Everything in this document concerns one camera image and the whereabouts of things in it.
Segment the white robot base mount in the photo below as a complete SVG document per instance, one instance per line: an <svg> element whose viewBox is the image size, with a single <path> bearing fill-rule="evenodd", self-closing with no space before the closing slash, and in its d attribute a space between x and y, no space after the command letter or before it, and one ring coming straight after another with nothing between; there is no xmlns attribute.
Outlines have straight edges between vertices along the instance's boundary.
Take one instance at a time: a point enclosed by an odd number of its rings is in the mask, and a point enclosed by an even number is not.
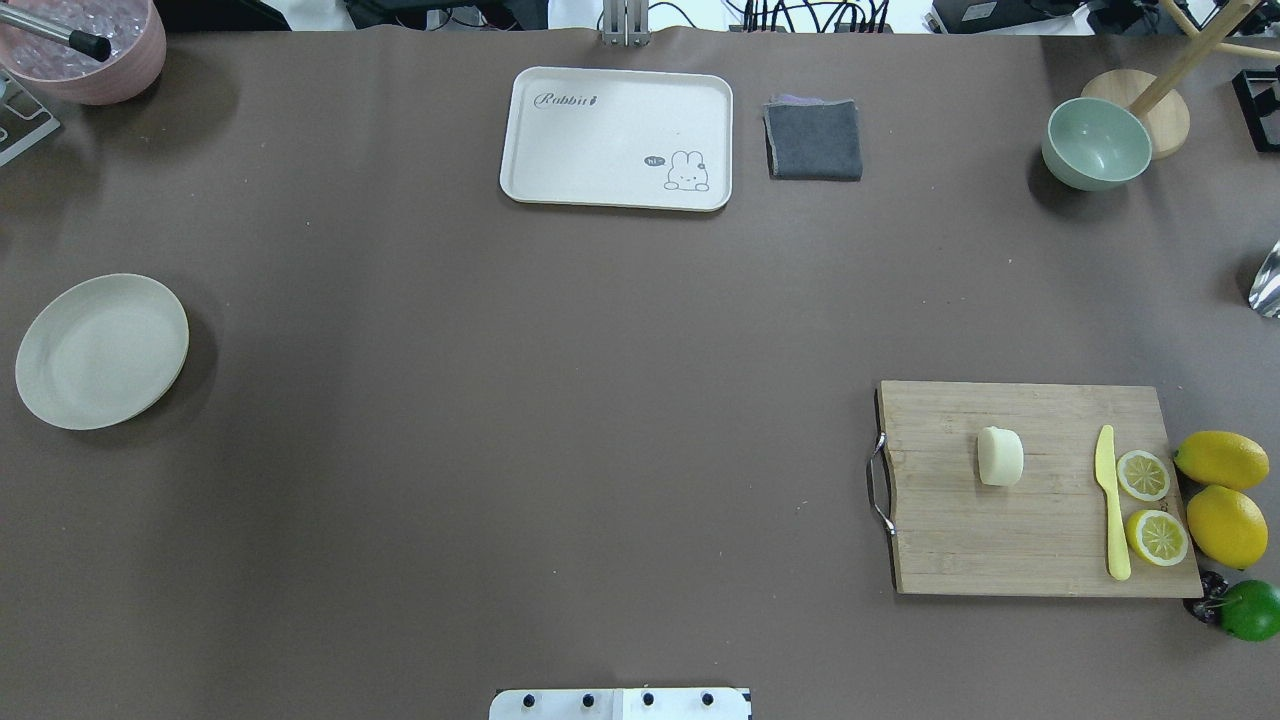
<svg viewBox="0 0 1280 720"><path fill-rule="evenodd" d="M749 691L733 687L507 689L489 719L751 719Z"/></svg>

